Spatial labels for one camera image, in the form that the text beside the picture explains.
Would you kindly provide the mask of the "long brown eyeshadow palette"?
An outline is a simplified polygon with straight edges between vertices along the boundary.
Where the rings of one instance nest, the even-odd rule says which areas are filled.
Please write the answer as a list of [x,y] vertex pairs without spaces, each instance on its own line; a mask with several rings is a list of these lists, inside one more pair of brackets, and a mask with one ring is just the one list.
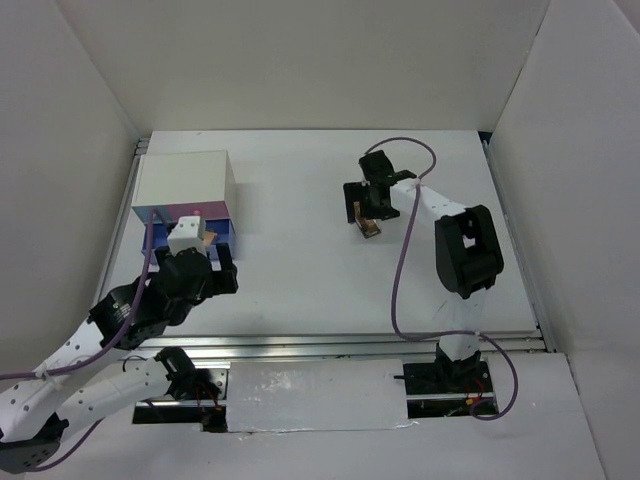
[[381,229],[375,220],[362,216],[359,202],[353,203],[353,211],[355,224],[364,239],[373,238],[381,233]]

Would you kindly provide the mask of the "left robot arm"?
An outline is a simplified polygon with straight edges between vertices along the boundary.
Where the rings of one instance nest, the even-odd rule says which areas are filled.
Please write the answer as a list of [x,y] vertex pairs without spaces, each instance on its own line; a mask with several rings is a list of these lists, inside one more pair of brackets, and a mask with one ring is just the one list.
[[145,341],[183,323],[205,300],[238,290],[237,268],[227,244],[217,245],[220,267],[191,247],[157,249],[159,269],[143,269],[132,283],[112,289],[76,332],[29,372],[3,374],[13,384],[1,394],[1,469],[8,474],[46,470],[61,444],[79,430],[139,401],[217,402],[219,385],[197,369],[180,347],[165,347],[120,374],[94,383],[106,367],[127,359]]

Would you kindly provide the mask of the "dark blue drawer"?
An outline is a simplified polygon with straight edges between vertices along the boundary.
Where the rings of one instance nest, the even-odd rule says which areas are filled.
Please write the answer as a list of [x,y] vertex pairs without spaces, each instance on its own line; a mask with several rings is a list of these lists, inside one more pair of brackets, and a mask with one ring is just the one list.
[[[212,238],[207,247],[207,252],[212,262],[218,261],[216,246],[221,243],[227,244],[231,255],[234,255],[235,231],[230,220],[207,220],[205,222],[205,233],[206,238]],[[151,251],[160,247],[167,247],[167,236],[166,227],[162,223],[154,223]]]

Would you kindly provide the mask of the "white drawer cabinet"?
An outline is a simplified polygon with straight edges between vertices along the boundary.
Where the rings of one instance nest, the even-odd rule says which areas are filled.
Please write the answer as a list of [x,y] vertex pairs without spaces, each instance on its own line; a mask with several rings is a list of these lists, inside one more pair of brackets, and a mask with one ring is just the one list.
[[145,220],[153,206],[224,201],[236,216],[236,181],[225,150],[141,157],[131,208]]

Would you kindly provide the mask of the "four pan eyeshadow palette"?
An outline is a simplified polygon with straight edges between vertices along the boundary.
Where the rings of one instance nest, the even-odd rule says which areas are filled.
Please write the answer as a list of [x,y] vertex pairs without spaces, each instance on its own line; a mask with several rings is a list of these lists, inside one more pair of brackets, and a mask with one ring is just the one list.
[[203,233],[203,244],[206,247],[213,245],[218,238],[218,234],[215,231],[205,230]]

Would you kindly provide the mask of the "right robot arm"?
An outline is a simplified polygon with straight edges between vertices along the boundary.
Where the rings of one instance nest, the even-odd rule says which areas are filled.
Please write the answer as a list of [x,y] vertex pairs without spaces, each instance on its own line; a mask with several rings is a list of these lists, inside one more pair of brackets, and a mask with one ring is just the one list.
[[402,270],[414,227],[434,234],[435,269],[441,285],[452,295],[453,315],[436,344],[435,373],[429,378],[446,391],[457,391],[480,363],[480,334],[486,292],[504,270],[504,259],[490,210],[465,206],[422,183],[408,170],[397,171],[384,151],[369,149],[359,159],[363,180],[343,185],[347,222],[365,238],[380,233],[378,223],[409,215],[391,293],[391,324],[402,339],[418,342],[431,334],[405,334],[398,324],[398,294]]

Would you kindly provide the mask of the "pink drawer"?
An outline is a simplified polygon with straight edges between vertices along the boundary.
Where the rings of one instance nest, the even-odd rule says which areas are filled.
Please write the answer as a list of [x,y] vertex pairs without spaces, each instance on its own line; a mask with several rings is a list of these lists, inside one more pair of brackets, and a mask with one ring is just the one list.
[[205,221],[209,220],[230,220],[231,211],[224,201],[213,201],[204,203],[181,203],[162,206],[153,206],[163,219],[176,222],[184,216],[201,216]]

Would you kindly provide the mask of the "white foam board cover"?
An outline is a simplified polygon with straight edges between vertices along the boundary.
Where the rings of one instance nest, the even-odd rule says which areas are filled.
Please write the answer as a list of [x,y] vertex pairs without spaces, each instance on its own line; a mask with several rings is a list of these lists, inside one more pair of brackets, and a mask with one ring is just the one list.
[[233,433],[377,431],[410,424],[399,360],[234,362],[226,421]]

